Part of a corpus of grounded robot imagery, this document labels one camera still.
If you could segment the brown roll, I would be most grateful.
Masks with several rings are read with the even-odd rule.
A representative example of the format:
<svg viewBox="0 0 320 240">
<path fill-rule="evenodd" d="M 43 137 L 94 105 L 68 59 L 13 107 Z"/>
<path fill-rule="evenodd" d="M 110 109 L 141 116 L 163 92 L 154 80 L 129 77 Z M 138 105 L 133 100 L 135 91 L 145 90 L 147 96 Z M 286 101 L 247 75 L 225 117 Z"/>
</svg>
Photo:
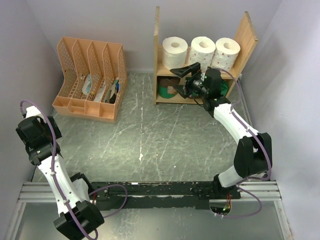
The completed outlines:
<svg viewBox="0 0 320 240">
<path fill-rule="evenodd" d="M 164 99 L 173 98 L 177 91 L 174 89 L 174 86 L 180 83 L 178 77 L 160 77 L 158 79 L 158 93 Z"/>
</svg>

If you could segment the white roll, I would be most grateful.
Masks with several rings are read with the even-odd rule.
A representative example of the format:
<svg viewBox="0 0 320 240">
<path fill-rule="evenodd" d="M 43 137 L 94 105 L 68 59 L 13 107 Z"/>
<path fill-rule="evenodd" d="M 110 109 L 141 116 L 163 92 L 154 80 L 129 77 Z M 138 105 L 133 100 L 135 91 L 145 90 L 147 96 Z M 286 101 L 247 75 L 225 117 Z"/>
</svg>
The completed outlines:
<svg viewBox="0 0 320 240">
<path fill-rule="evenodd" d="M 231 38 L 223 37 L 216 41 L 215 46 L 216 50 L 213 54 L 210 66 L 229 72 L 241 50 L 240 45 Z"/>
<path fill-rule="evenodd" d="M 206 36 L 195 37 L 191 41 L 187 64 L 200 63 L 200 69 L 204 73 L 211 65 L 216 50 L 215 43 Z"/>
<path fill-rule="evenodd" d="M 182 68 L 185 64 L 188 43 L 180 37 L 172 36 L 162 42 L 162 65 L 166 69 Z"/>
</svg>

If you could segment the green roll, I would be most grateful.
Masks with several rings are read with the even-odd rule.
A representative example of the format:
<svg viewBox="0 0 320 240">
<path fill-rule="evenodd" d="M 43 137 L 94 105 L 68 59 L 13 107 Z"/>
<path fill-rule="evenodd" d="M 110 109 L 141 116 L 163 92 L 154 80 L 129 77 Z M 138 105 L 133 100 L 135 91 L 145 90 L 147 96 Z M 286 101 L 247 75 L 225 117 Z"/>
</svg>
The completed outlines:
<svg viewBox="0 0 320 240">
<path fill-rule="evenodd" d="M 222 96 L 226 96 L 227 95 L 228 90 L 229 90 L 229 86 L 228 86 L 228 83 L 224 79 L 221 82 L 220 90 L 221 90 L 220 94 Z"/>
</svg>

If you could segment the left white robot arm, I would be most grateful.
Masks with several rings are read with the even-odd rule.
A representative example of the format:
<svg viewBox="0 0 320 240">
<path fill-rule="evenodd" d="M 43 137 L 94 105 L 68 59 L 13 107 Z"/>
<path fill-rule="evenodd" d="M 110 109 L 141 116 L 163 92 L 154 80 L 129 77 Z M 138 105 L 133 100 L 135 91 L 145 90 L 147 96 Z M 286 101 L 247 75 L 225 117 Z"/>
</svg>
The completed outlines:
<svg viewBox="0 0 320 240">
<path fill-rule="evenodd" d="M 30 116 L 18 124 L 16 132 L 25 145 L 28 159 L 45 176 L 57 204 L 55 228 L 69 240 L 89 238 L 105 221 L 90 202 L 94 188 L 82 173 L 69 176 L 57 139 L 62 137 L 54 118 Z"/>
</svg>

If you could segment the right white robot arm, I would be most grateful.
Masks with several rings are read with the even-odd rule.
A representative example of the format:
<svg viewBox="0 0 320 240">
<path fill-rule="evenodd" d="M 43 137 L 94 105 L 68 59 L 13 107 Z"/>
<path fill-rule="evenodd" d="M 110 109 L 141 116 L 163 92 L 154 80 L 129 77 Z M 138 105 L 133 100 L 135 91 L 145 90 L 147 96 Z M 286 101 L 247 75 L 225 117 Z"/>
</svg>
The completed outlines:
<svg viewBox="0 0 320 240">
<path fill-rule="evenodd" d="M 180 79 L 191 75 L 183 85 L 176 85 L 174 89 L 184 99 L 192 94 L 201 97 L 204 110 L 224 126 L 237 144 L 233 165 L 218 174 L 218 183 L 212 186 L 213 195 L 223 199 L 229 194 L 229 187 L 245 180 L 268 181 L 272 172 L 271 136 L 266 132 L 260 133 L 245 122 L 236 112 L 234 105 L 222 94 L 223 70 L 208 67 L 205 73 L 202 73 L 201 64 L 196 62 L 173 68 L 170 72 Z M 259 178 L 258 175 L 262 173 L 266 175 Z"/>
</svg>

